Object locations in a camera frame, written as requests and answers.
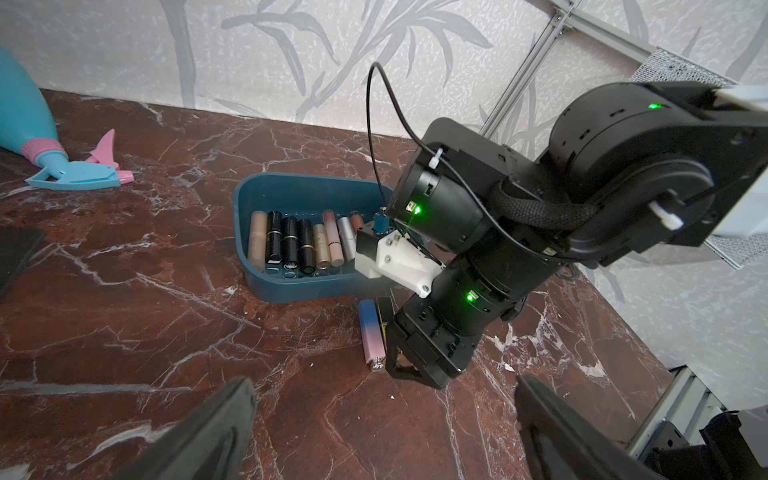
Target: wall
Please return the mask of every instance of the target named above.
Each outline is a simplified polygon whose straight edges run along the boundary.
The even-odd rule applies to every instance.
[[[768,403],[768,257],[735,270],[658,245],[585,272],[666,367],[687,364],[728,409]]]
[[[764,0],[588,0],[582,9],[738,82],[768,81]]]
[[[379,59],[423,133],[441,116],[478,127],[550,14],[524,0],[4,0],[0,45],[43,88],[358,131]],[[375,86],[373,130],[405,134]]]

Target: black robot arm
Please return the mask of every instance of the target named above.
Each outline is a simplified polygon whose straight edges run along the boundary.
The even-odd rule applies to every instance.
[[[455,257],[423,291],[409,285],[419,295],[389,321],[388,371],[440,389],[466,370],[485,327],[515,318],[563,265],[701,245],[768,163],[768,114],[716,101],[711,86],[687,82],[595,88],[563,111],[535,162],[432,122],[386,213]],[[364,234],[373,242],[357,258],[375,258],[376,234]]]

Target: pink lipstick tube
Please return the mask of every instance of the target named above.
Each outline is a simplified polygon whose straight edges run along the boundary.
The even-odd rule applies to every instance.
[[[379,326],[379,316],[376,314],[376,305],[373,300],[363,300],[357,309],[360,315],[360,335],[366,363],[372,372],[381,372],[384,370],[386,351]]]
[[[342,266],[344,264],[344,252],[341,250],[339,229],[336,228],[336,215],[333,214],[333,210],[323,212],[323,223],[326,225],[328,249],[331,252],[331,265]]]

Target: marble countertop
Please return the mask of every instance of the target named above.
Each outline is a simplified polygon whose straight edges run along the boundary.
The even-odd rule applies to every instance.
[[[116,128],[132,184],[29,190],[0,152],[0,225],[44,246],[0,304],[0,473],[108,478],[227,379],[260,397],[244,478],[527,478],[515,376],[626,443],[670,374],[586,280],[486,330],[443,391],[370,373],[353,296],[269,304],[235,254],[231,193],[263,171],[373,179],[364,134],[45,92],[83,160]],[[413,144],[377,137],[394,185]]]

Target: cosmetic item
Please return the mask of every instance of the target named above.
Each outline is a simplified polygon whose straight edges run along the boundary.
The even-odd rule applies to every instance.
[[[296,217],[283,218],[282,242],[283,266],[286,270],[299,268],[299,222],[296,221]]]
[[[256,270],[264,271],[266,263],[266,214],[253,212],[250,215],[250,234],[248,235],[248,261]]]
[[[109,130],[88,159],[69,161],[42,93],[0,47],[0,147],[41,169],[27,179],[28,184],[49,190],[94,190],[134,181],[133,173],[114,161],[113,145],[114,130]]]
[[[355,237],[357,237],[357,230],[366,224],[362,220],[362,215],[359,211],[353,211],[349,214],[349,222],[352,224],[352,231],[355,233]]]
[[[373,300],[363,300],[358,305],[357,311],[360,315],[360,335],[366,363],[372,372],[381,372],[384,370],[386,352],[379,317],[376,315],[376,305]]]
[[[333,210],[326,210],[323,212],[323,223],[326,225],[328,250],[331,253],[331,265],[342,266],[344,264],[344,252],[341,250],[339,229],[336,228],[336,215],[333,214]]]
[[[355,252],[357,251],[355,232],[352,230],[352,224],[349,222],[349,218],[341,217],[336,221],[336,225],[339,227],[339,236],[341,237],[341,246],[344,249],[344,258],[346,258],[346,261],[351,262],[355,259]]]
[[[282,220],[283,214],[277,210],[269,212],[266,216],[266,262],[270,265],[283,261],[280,252],[280,240],[283,239],[283,232],[280,231]]]
[[[304,275],[312,275],[315,272],[315,247],[312,246],[312,238],[312,222],[305,218],[299,223],[299,266]]]
[[[315,239],[315,266],[326,269],[331,266],[331,253],[328,250],[326,226],[322,223],[312,225],[312,236]]]

